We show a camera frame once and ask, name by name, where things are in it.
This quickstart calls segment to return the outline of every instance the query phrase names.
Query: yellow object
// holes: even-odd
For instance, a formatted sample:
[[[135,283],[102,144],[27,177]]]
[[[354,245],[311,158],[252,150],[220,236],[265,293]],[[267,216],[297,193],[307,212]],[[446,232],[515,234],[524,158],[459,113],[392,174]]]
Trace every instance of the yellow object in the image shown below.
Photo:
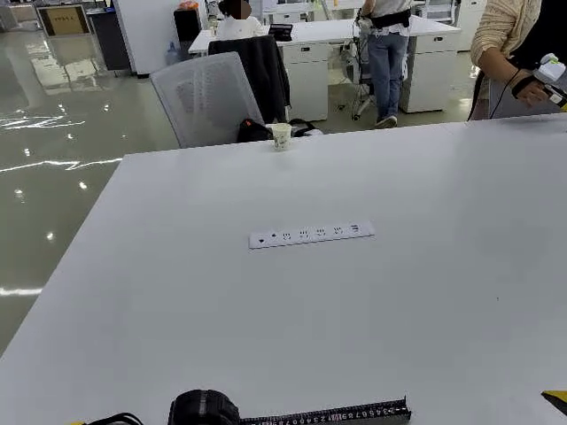
[[[567,415],[567,391],[543,391],[543,398]]]
[[[198,9],[198,3],[193,1],[181,2],[179,4],[180,9],[185,9],[186,11],[190,11],[193,9]]]
[[[559,398],[560,400],[567,403],[567,391],[543,391],[543,393],[555,398]]]
[[[45,9],[54,35],[88,34],[87,24],[83,22],[82,7],[59,6]]]

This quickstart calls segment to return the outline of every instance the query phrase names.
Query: woman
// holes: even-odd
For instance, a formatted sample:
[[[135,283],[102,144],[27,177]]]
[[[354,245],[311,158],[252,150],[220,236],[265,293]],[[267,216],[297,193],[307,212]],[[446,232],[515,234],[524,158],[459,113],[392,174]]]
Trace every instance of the woman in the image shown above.
[[[473,120],[559,112],[532,72],[548,53],[567,63],[566,17],[565,0],[488,0],[470,51],[482,70]]]
[[[250,16],[252,8],[244,0],[223,0],[219,9],[227,18],[219,23],[218,40],[239,40],[265,35],[261,23]]]

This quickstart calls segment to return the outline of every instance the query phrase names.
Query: knit sleeve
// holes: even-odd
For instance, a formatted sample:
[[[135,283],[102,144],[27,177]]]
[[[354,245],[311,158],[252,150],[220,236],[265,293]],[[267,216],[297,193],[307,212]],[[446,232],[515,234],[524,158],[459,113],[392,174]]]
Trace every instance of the knit sleeve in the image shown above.
[[[494,47],[502,49],[517,26],[528,0],[488,0],[470,47],[470,58],[478,66],[482,54]]]

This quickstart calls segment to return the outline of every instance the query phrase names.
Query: beige cardigan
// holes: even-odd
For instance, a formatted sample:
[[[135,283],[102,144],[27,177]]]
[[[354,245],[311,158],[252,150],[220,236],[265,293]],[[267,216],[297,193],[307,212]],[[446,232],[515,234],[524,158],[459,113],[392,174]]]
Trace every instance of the beige cardigan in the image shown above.
[[[488,0],[470,48],[478,66],[482,54],[495,47],[506,58],[525,40],[540,17],[542,0]]]

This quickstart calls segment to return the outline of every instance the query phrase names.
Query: person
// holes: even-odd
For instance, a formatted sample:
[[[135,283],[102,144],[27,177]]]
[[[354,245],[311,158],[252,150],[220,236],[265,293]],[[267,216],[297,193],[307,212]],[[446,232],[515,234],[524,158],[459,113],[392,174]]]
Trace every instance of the person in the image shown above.
[[[376,128],[398,125],[403,61],[408,48],[411,0],[366,0],[361,15],[373,27],[368,38],[370,73],[378,109]]]
[[[261,23],[250,16],[252,8],[244,0],[223,0],[219,9],[226,17],[219,22],[217,40],[239,40],[265,35]]]
[[[532,72],[548,53],[567,61],[564,0],[488,0],[470,57],[480,67],[470,118],[559,112]],[[567,75],[557,83],[567,89]]]

